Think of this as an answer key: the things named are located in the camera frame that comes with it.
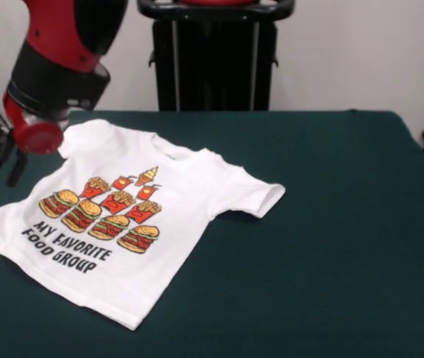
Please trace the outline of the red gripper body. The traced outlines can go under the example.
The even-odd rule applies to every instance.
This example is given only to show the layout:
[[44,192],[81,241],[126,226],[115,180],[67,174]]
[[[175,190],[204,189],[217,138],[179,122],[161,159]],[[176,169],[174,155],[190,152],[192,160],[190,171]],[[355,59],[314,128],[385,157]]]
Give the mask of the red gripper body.
[[13,138],[21,150],[49,154],[58,149],[65,127],[63,100],[46,92],[32,96],[20,90],[8,90],[3,105],[13,127]]

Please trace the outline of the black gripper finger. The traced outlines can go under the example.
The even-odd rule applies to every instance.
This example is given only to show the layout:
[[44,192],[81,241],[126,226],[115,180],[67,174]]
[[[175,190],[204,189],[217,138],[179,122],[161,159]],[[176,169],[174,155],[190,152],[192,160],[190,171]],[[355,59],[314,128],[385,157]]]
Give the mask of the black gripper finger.
[[10,174],[7,177],[7,186],[17,186],[22,174],[24,173],[25,167],[28,164],[28,155],[21,150],[16,151],[16,161]]

